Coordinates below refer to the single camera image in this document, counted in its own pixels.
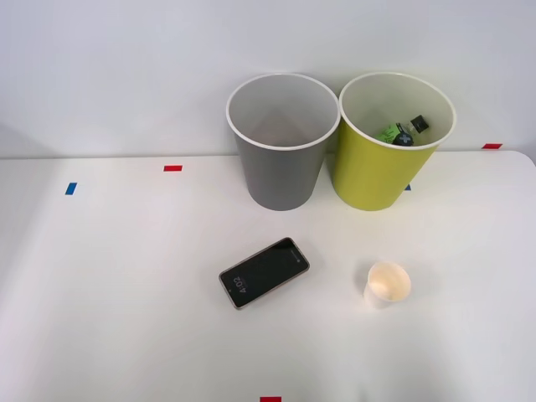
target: paper cup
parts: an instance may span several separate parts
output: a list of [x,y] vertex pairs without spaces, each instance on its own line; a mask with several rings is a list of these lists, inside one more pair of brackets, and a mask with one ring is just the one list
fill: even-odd
[[394,262],[377,262],[368,273],[363,297],[371,307],[386,308],[411,292],[410,276]]
[[340,118],[335,94],[305,75],[262,75],[235,90],[227,122],[251,197],[277,211],[304,204]]
[[[372,73],[350,81],[341,92],[343,123],[333,174],[339,197],[354,208],[390,207],[430,155],[452,133],[456,112],[433,85],[398,73]],[[412,147],[375,137],[387,126],[422,115],[430,128]]]

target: bin rim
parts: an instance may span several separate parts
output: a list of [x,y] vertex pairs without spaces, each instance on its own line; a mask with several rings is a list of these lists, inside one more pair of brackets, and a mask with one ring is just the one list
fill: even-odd
[[[426,144],[426,145],[420,145],[418,147],[402,147],[400,145],[393,145],[393,144],[388,144],[386,142],[382,142],[380,140],[377,140],[376,138],[373,138],[371,137],[370,135],[368,134],[365,134],[363,131],[359,130],[351,121],[350,119],[348,119],[348,116],[346,116],[346,112],[344,111],[344,108],[343,108],[343,97],[344,97],[344,94],[346,93],[346,90],[357,80],[362,80],[363,78],[367,78],[367,77],[370,77],[370,76],[373,76],[373,75],[399,75],[399,76],[403,76],[405,78],[410,78],[412,80],[416,80],[416,81],[419,81],[421,82],[422,84],[425,84],[427,86],[429,86],[431,89],[435,90],[437,93],[439,93],[446,101],[446,103],[449,105],[449,107],[451,108],[451,111],[452,111],[452,125],[451,125],[451,129],[449,130],[449,132],[447,132],[442,138],[440,138],[439,140],[435,141],[435,142],[432,142],[430,144]],[[445,93],[440,90],[439,88],[437,88],[435,85],[432,85],[430,82],[427,82],[427,81],[424,81],[422,80],[421,78],[418,78],[418,77],[415,77],[413,75],[409,75],[409,74],[405,74],[405,73],[397,73],[395,71],[377,71],[377,72],[373,72],[373,73],[367,73],[367,74],[363,74],[363,75],[360,75],[359,77],[356,77],[354,78],[353,80],[351,80],[350,82],[348,82],[343,90],[341,91],[341,95],[338,97],[338,106],[339,106],[339,109],[341,111],[341,115],[344,119],[344,121],[346,122],[346,124],[348,124],[350,127],[352,127],[352,129],[357,132],[361,137],[364,137],[366,138],[367,140],[370,140],[371,142],[374,142],[378,145],[381,145],[382,147],[386,147],[386,148],[393,148],[393,149],[399,149],[399,150],[405,150],[405,151],[421,151],[423,149],[427,149],[427,148],[432,148],[432,147],[437,147],[438,145],[440,145],[443,141],[445,141],[448,137],[451,136],[452,132],[454,131],[454,128],[456,127],[456,122],[457,122],[457,115],[456,115],[456,109],[454,108],[454,105],[452,104],[451,100],[449,99],[449,97],[447,95],[445,95]]]
[[[337,107],[337,118],[335,119],[335,123],[333,124],[332,128],[330,128],[329,131],[326,134],[324,134],[320,138],[316,139],[315,141],[308,142],[306,144],[296,145],[294,147],[275,147],[275,146],[272,146],[272,145],[263,144],[262,142],[253,141],[251,138],[248,138],[247,136],[242,134],[235,127],[235,124],[231,120],[231,116],[230,116],[230,113],[229,113],[229,108],[230,108],[231,102],[233,101],[233,98],[235,97],[235,95],[242,88],[244,88],[246,85],[248,85],[249,83],[251,83],[253,81],[260,80],[262,78],[271,77],[271,76],[274,76],[274,75],[289,75],[289,76],[293,76],[293,77],[304,78],[306,80],[310,80],[310,81],[314,82],[315,84],[320,85],[324,90],[327,91],[327,93],[333,98],[333,101],[335,102],[335,106]],[[303,74],[298,74],[298,73],[269,73],[269,74],[257,75],[256,77],[253,77],[252,79],[247,80],[246,82],[241,84],[238,88],[236,88],[233,91],[233,93],[230,95],[229,99],[227,100],[227,106],[225,107],[225,115],[227,117],[227,122],[229,123],[229,125],[230,125],[231,129],[233,130],[234,134],[236,134],[238,137],[242,138],[244,141],[246,141],[246,142],[248,142],[248,143],[250,143],[252,145],[255,145],[256,147],[260,147],[260,148],[264,148],[264,149],[271,149],[272,151],[297,151],[297,150],[300,150],[300,149],[306,149],[306,148],[309,148],[309,147],[313,147],[313,146],[319,144],[320,142],[323,142],[323,141],[327,140],[337,130],[338,125],[341,122],[341,109],[339,107],[339,101],[338,101],[338,98],[335,95],[335,93],[327,85],[323,84],[319,80],[315,80],[312,77],[309,77],[309,76],[303,75]]]

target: green object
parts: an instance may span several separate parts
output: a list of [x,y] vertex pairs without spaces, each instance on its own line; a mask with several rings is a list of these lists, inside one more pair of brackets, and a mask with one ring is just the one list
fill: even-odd
[[415,119],[405,124],[391,124],[376,139],[386,144],[410,147],[415,142],[416,136],[428,128],[425,118],[422,115],[418,115]]
[[382,133],[378,136],[378,139],[381,142],[385,142],[386,144],[392,144],[396,136],[398,136],[401,132],[402,127],[400,123],[391,124],[389,127],[382,131]]

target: phone screen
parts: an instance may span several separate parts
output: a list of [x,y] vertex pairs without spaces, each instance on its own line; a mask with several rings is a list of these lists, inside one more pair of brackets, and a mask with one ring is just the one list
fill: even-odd
[[261,297],[309,269],[292,239],[286,238],[219,274],[236,308]]

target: table surface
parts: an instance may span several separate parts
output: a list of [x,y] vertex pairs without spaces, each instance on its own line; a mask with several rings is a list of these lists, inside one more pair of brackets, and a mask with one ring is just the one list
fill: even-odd
[[[536,400],[536,167],[438,152],[411,187],[363,212],[324,166],[274,212],[237,157],[0,161],[0,400]],[[310,270],[235,310],[218,274],[287,236]],[[377,260],[413,281],[381,311]]]

